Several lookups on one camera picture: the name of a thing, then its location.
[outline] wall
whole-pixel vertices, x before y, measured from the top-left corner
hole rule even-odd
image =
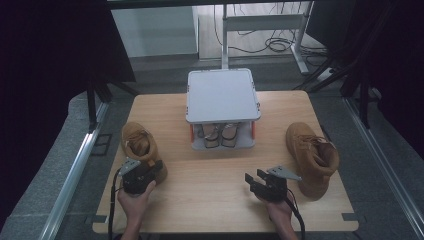
[[[424,159],[424,3],[396,2],[370,53],[370,82],[387,120]]]
[[[113,10],[128,57],[198,52],[196,7]]]

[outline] wooden tabletop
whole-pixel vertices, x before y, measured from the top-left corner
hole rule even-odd
[[[196,151],[191,147],[190,125],[185,119],[186,94],[139,95],[128,121],[138,122],[153,134],[168,177],[156,186],[142,232],[274,232],[264,205],[249,191],[244,174],[283,165],[295,172],[295,160],[285,145],[285,132],[293,122],[305,122],[323,136],[308,95],[303,91],[257,92],[262,112],[256,122],[256,144],[249,149]],[[113,174],[125,155],[118,148],[97,215],[109,215]],[[339,173],[331,177],[327,193],[318,201],[302,195],[297,183],[288,180],[294,192],[306,231],[354,231],[357,221],[344,221],[352,214]],[[125,214],[116,204],[114,232],[123,232]],[[296,231],[300,225],[295,217]],[[93,230],[107,232],[107,223],[94,223]]]

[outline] black curtain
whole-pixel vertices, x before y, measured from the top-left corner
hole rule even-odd
[[[69,101],[86,90],[88,76],[135,81],[106,1],[87,2],[0,2],[1,226],[52,147]]]
[[[398,1],[368,65],[379,109],[424,159],[423,13],[422,1]]]

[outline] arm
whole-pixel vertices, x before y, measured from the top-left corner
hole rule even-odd
[[[287,194],[288,199],[293,202],[293,197]],[[265,203],[269,217],[275,224],[278,235],[282,240],[297,240],[296,233],[291,225],[292,210],[286,202],[272,203],[259,198]]]
[[[156,181],[152,181],[146,188],[146,191],[140,196],[133,197],[123,190],[118,192],[118,201],[124,209],[127,216],[127,226],[121,240],[137,240],[143,220],[147,210],[147,202],[150,193],[156,186]]]

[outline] aluminum rail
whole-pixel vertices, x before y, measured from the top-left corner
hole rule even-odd
[[[75,157],[71,170],[69,170],[69,174],[66,177],[62,190],[60,191],[52,211],[44,225],[39,237],[40,240],[55,239],[63,217],[68,209],[69,203],[72,200],[72,196],[74,195],[81,174],[84,171],[87,159],[89,158],[97,136],[99,135],[108,107],[109,105],[107,103],[100,104],[99,109],[97,110],[97,126],[92,133],[87,133],[85,135],[84,141],[81,144],[77,156]]]
[[[375,162],[377,163],[380,171],[383,173],[389,187],[398,200],[401,208],[403,209],[409,223],[417,234],[418,239],[424,240],[424,218],[419,207],[415,203],[408,190],[405,189],[396,172],[390,165],[386,155],[374,138],[371,130],[367,129],[358,117],[358,110],[352,99],[343,98],[343,101],[348,108],[350,115],[355,122],[356,127],[359,129],[361,136],[371,151]]]

